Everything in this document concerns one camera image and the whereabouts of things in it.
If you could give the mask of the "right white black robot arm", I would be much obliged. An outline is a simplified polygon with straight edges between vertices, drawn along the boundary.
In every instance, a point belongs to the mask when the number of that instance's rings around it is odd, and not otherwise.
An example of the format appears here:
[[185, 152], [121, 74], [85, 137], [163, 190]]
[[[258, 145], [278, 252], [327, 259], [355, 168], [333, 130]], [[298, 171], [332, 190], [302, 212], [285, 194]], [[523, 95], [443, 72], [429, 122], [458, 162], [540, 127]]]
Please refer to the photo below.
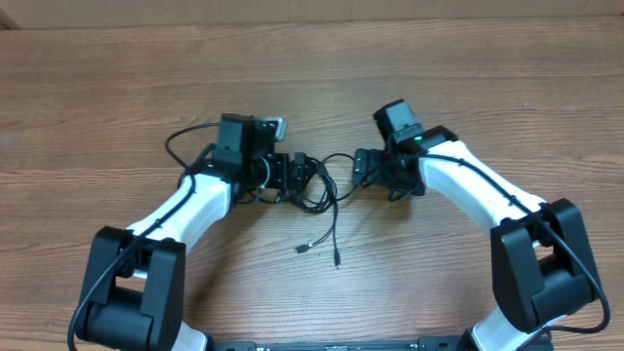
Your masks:
[[425, 129], [408, 103], [372, 115], [384, 146], [355, 153], [352, 181], [390, 201], [433, 189], [489, 239], [492, 312], [461, 335], [421, 336], [416, 350], [551, 350], [553, 332], [594, 334], [610, 308], [579, 209], [532, 195], [481, 162], [444, 126]]

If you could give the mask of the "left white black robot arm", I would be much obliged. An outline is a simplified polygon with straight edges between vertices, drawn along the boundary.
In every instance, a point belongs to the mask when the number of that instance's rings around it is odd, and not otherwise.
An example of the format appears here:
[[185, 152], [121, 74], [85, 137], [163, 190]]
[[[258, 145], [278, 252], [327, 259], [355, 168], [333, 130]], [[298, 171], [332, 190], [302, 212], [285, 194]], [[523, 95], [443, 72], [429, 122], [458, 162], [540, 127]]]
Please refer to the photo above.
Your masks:
[[67, 346], [84, 340], [114, 350], [217, 348], [185, 323], [186, 256], [237, 202], [262, 188], [287, 189], [287, 161], [274, 153], [287, 123], [226, 113], [218, 139], [183, 173], [175, 193], [127, 228], [104, 226], [95, 235]]

